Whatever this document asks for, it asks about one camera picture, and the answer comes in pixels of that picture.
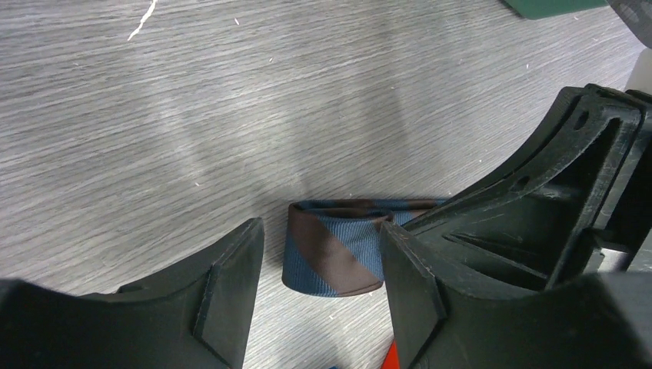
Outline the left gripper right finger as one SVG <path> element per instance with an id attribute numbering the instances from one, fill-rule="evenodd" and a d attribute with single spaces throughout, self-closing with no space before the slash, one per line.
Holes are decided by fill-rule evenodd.
<path id="1" fill-rule="evenodd" d="M 649 368 L 651 275 L 585 274 L 547 291 L 490 278 L 381 226 L 402 368 Z"/>

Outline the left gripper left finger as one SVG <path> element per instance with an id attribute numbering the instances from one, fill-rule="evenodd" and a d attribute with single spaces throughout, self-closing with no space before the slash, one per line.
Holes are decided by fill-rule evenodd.
<path id="1" fill-rule="evenodd" d="M 72 296 L 1 282 L 3 368 L 240 368 L 261 272 L 264 225 L 113 294 Z"/>

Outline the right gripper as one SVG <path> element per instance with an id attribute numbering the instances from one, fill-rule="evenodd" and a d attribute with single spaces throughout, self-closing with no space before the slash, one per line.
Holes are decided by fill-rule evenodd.
<path id="1" fill-rule="evenodd" d="M 502 165 L 408 232 L 438 253 L 533 291 L 633 271 L 651 228 L 651 95 L 561 89 Z"/>

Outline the navy brown striped tie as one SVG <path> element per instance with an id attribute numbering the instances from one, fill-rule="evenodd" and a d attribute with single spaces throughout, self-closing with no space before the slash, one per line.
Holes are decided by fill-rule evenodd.
<path id="1" fill-rule="evenodd" d="M 303 200 L 288 206 L 281 280 L 317 297 L 365 294 L 384 283 L 380 229 L 403 225 L 441 199 Z"/>

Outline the green divided tray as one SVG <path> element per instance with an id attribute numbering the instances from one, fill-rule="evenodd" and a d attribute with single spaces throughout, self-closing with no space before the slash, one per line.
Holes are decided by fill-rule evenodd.
<path id="1" fill-rule="evenodd" d="M 607 6 L 605 0 L 503 0 L 503 3 L 530 20 Z"/>

